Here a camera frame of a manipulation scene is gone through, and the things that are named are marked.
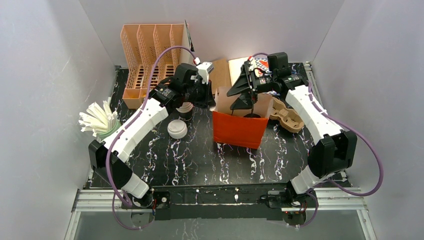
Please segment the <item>black plastic cup lid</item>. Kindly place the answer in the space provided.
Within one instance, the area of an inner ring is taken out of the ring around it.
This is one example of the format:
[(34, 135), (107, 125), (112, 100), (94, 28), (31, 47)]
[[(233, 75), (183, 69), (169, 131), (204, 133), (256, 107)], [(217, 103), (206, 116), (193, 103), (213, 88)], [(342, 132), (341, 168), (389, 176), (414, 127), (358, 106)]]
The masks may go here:
[(261, 116), (255, 113), (248, 113), (244, 116), (244, 118), (261, 118)]

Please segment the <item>orange paper bag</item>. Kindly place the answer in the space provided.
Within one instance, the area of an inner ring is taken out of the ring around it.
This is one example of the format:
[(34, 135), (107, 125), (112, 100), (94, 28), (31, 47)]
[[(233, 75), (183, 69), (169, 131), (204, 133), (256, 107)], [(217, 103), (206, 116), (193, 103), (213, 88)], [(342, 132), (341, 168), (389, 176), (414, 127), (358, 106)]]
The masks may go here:
[(258, 149), (273, 111), (273, 97), (260, 93), (252, 112), (259, 117), (245, 117), (251, 113), (250, 109), (230, 109), (239, 96), (227, 96), (229, 89), (219, 87), (215, 91), (216, 106), (212, 111), (213, 140), (220, 144)]

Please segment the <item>brown pulp cup carrier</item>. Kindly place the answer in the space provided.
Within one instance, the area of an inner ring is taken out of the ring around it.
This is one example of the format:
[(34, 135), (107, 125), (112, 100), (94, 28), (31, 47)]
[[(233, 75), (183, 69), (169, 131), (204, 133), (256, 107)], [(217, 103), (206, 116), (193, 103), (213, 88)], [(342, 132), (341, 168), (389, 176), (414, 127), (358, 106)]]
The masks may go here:
[(279, 124), (291, 133), (300, 132), (305, 123), (300, 115), (291, 108), (288, 108), (284, 102), (273, 97), (272, 112), (269, 115), (270, 120), (278, 121)]

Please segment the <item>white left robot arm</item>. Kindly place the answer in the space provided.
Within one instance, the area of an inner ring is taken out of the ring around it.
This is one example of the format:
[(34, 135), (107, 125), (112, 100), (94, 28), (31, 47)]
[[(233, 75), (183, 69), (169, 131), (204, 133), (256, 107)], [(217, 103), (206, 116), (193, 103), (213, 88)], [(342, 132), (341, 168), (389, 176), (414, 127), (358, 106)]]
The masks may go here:
[(93, 171), (111, 186), (137, 199), (151, 194), (151, 187), (127, 166), (126, 161), (140, 141), (183, 103), (197, 108), (215, 106), (209, 74), (214, 66), (203, 62), (197, 66), (181, 63), (173, 76), (163, 79), (140, 107), (122, 126), (101, 142), (88, 146)]

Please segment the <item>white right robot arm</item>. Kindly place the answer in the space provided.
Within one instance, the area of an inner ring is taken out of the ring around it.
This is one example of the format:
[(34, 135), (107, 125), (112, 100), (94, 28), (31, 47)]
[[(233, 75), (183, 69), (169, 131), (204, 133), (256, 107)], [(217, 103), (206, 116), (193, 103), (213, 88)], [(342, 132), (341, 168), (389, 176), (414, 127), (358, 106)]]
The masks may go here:
[(303, 195), (332, 174), (353, 164), (357, 136), (324, 116), (319, 110), (308, 80), (292, 73), (285, 52), (269, 54), (268, 68), (262, 76), (255, 74), (251, 56), (240, 67), (240, 74), (226, 95), (238, 96), (231, 110), (251, 110), (258, 95), (277, 92), (300, 116), (312, 135), (314, 145), (308, 152), (307, 166), (289, 181), (287, 191), (292, 197)]

